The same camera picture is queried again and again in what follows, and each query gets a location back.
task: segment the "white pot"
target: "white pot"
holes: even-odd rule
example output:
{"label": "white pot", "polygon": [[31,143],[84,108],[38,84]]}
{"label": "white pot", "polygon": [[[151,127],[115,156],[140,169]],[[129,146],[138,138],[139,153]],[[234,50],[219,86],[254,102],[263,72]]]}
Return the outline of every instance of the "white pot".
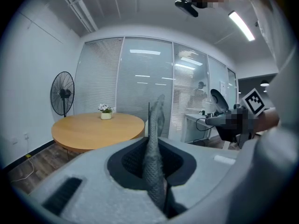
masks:
{"label": "white pot", "polygon": [[112,113],[101,113],[101,119],[111,119]]}

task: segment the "potted plant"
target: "potted plant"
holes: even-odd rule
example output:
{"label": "potted plant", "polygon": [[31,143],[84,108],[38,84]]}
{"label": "potted plant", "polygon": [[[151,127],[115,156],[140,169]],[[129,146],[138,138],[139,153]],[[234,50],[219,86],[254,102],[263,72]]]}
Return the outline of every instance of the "potted plant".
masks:
{"label": "potted plant", "polygon": [[111,119],[113,108],[105,104],[100,104],[98,110],[101,111],[101,119]]}

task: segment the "round wooden table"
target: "round wooden table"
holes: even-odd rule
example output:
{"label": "round wooden table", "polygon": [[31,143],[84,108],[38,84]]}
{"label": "round wooden table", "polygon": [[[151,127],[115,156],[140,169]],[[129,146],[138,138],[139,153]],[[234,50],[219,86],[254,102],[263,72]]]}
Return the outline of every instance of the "round wooden table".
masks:
{"label": "round wooden table", "polygon": [[62,147],[83,153],[138,138],[143,129],[142,119],[133,115],[115,113],[112,119],[101,120],[100,113],[85,113],[56,122],[52,136]]}

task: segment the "ceiling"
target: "ceiling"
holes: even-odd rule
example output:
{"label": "ceiling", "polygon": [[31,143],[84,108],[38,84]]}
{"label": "ceiling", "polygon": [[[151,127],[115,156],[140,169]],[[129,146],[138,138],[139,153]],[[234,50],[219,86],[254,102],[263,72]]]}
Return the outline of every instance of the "ceiling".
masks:
{"label": "ceiling", "polygon": [[[263,39],[259,39],[261,37],[260,29],[255,27],[257,18],[248,0],[229,0],[225,4],[220,4],[221,7],[218,8],[197,9],[199,13],[198,18],[193,18],[176,8],[174,5],[176,0],[82,1],[97,29],[109,22],[126,21],[132,18],[156,21],[156,23],[161,22],[164,26],[168,26],[167,23],[173,25],[176,21],[179,21],[180,24],[184,21],[186,26],[192,25],[193,28],[196,28],[192,30],[194,36],[214,44],[230,56],[234,56],[236,50],[242,47],[248,49],[248,46],[256,46],[264,42]],[[64,0],[51,0],[50,9],[53,9],[79,36],[89,33]],[[230,20],[228,14],[233,10],[248,25],[254,37],[257,38],[255,41],[249,42],[239,28]]]}
{"label": "ceiling", "polygon": [[263,80],[268,81],[269,83],[275,75],[261,76],[261,77],[252,77],[247,79],[239,79],[239,90],[242,91],[242,94],[245,95],[249,93],[253,88],[256,88],[257,92],[263,94],[265,87],[262,87],[260,84]]}

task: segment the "fan guard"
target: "fan guard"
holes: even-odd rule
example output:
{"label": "fan guard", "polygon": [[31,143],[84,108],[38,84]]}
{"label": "fan guard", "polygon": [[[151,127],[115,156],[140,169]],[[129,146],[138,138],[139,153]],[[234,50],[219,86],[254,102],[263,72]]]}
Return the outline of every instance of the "fan guard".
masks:
{"label": "fan guard", "polygon": [[74,95],[75,86],[70,73],[67,71],[59,73],[52,83],[50,92],[50,101],[53,110],[58,115],[66,117],[67,112],[73,104]]}

